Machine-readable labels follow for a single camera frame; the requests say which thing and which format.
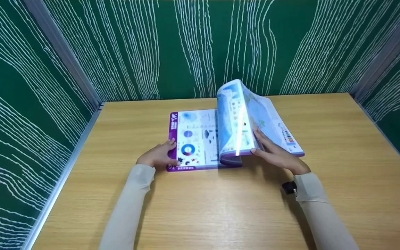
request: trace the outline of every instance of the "book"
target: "book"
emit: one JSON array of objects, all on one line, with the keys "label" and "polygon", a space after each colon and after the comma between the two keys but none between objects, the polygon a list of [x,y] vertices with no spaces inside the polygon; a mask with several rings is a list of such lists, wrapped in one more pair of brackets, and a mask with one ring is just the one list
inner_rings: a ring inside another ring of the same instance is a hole
[{"label": "book", "polygon": [[271,100],[236,79],[217,91],[217,109],[170,113],[168,138],[175,138],[177,147],[168,156],[181,165],[168,165],[167,171],[242,166],[241,156],[251,155],[252,148],[263,150],[253,133],[255,126],[291,154],[305,155]]}]

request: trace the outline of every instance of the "right hand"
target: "right hand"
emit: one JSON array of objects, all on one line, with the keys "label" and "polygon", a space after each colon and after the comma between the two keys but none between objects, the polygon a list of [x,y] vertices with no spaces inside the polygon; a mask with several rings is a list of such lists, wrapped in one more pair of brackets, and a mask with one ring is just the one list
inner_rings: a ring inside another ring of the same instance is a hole
[{"label": "right hand", "polygon": [[290,154],[285,149],[282,149],[271,141],[259,128],[254,130],[256,138],[265,147],[267,152],[261,149],[251,149],[253,155],[257,155],[268,163],[278,166],[283,169],[288,169],[294,175],[306,174],[311,172],[311,169],[306,163],[300,160],[298,157]]}]

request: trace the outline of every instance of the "wristwatch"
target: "wristwatch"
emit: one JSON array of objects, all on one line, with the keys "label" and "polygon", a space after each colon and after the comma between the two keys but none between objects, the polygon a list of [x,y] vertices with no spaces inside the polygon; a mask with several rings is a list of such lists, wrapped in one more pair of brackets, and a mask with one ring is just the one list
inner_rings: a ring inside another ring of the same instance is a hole
[{"label": "wristwatch", "polygon": [[294,181],[292,182],[285,182],[282,184],[282,188],[286,194],[295,194],[297,196],[297,185]]}]

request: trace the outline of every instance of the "logo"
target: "logo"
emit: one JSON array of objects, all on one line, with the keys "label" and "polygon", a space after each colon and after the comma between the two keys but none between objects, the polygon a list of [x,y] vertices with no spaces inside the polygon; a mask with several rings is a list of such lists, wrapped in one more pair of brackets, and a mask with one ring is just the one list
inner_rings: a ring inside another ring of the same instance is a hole
[{"label": "logo", "polygon": [[171,122],[177,120],[177,114],[172,114],[171,116]]}]

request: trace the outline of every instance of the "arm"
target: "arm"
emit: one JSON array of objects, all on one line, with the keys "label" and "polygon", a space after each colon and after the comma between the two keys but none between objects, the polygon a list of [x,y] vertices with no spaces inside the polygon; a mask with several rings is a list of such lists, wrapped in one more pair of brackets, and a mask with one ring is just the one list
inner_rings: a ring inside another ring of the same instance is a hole
[{"label": "arm", "polygon": [[155,169],[137,164],[132,167],[101,238],[100,250],[132,250],[146,193]]},{"label": "arm", "polygon": [[144,197],[154,180],[154,166],[180,163],[168,157],[168,151],[176,147],[174,139],[151,148],[137,160],[127,176],[111,217],[101,237],[100,250],[132,250],[140,220]]},{"label": "arm", "polygon": [[308,165],[274,144],[259,129],[256,129],[254,134],[267,151],[251,149],[251,152],[263,158],[268,163],[288,169],[294,174],[294,181],[297,185],[296,200],[305,213],[305,217],[313,232],[317,249],[359,249],[353,237],[328,202],[324,187],[322,187],[317,176],[311,173]]},{"label": "arm", "polygon": [[296,201],[305,213],[318,250],[358,250],[353,237],[327,199],[324,187],[313,173],[296,175]]}]

